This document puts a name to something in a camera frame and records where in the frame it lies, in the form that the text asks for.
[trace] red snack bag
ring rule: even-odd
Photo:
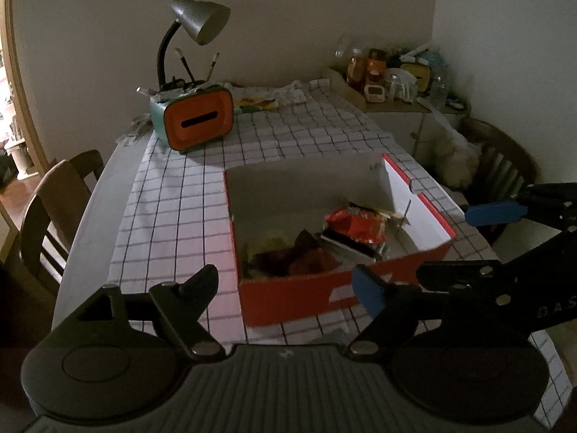
[[[362,244],[382,244],[387,240],[386,219],[366,208],[339,208],[326,219],[328,227]]]

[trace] checkered tablecloth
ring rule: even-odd
[[[120,223],[109,281],[123,293],[140,293],[165,280],[183,282],[206,264],[219,270],[219,290],[200,323],[229,350],[233,344],[305,344],[340,329],[352,340],[369,323],[362,306],[266,327],[243,323],[224,191],[224,170],[298,157],[335,157],[361,152],[388,154],[423,191],[458,236],[446,260],[494,259],[478,231],[437,182],[365,114],[330,91],[328,80],[302,83],[304,104],[238,115],[224,140],[186,156],[154,133],[136,175]],[[266,88],[244,89],[244,96]],[[421,322],[419,331],[435,322]],[[133,326],[154,333],[147,322]],[[550,427],[567,403],[570,383],[546,332],[532,336],[549,362],[551,379],[536,418]]]

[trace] jar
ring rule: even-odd
[[[348,62],[347,67],[347,83],[355,91],[362,92],[363,83],[365,80],[366,58],[365,50],[355,47],[353,49],[353,57]]]
[[[403,83],[397,75],[389,75],[384,82],[384,86],[389,102],[403,98]]]
[[[387,53],[380,49],[369,50],[366,62],[366,83],[372,85],[384,85],[385,71],[387,69]]]

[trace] plastic bottle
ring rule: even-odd
[[[431,91],[429,101],[437,109],[445,106],[446,97],[449,94],[449,70],[447,67],[439,67],[433,70],[431,76]]]
[[[353,36],[344,33],[336,43],[335,57],[332,64],[333,69],[340,73],[347,73],[348,62],[351,60],[351,50],[353,47]]]

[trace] desk lamp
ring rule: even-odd
[[[183,26],[193,41],[198,45],[206,45],[220,34],[230,16],[230,8],[211,1],[174,0],[171,7],[177,19],[164,35],[157,55],[158,85],[161,91],[179,87],[180,80],[174,76],[171,81],[166,82],[164,71],[166,49],[178,28]]]

